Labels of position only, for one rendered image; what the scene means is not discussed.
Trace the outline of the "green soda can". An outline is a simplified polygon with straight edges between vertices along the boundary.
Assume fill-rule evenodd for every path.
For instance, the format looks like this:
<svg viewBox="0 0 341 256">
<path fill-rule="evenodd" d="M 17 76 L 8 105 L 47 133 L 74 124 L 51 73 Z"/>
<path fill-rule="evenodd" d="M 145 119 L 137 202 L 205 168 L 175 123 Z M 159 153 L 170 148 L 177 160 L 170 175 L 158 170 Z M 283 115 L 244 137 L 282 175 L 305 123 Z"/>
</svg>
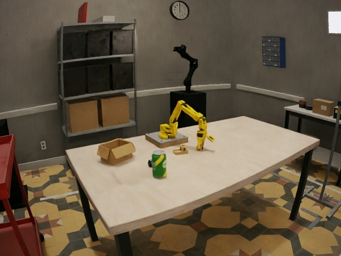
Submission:
<svg viewBox="0 0 341 256">
<path fill-rule="evenodd" d="M 152 173 L 156 178 L 166 176 L 166 154 L 162 150 L 153 151 L 152 154 Z"/>
</svg>

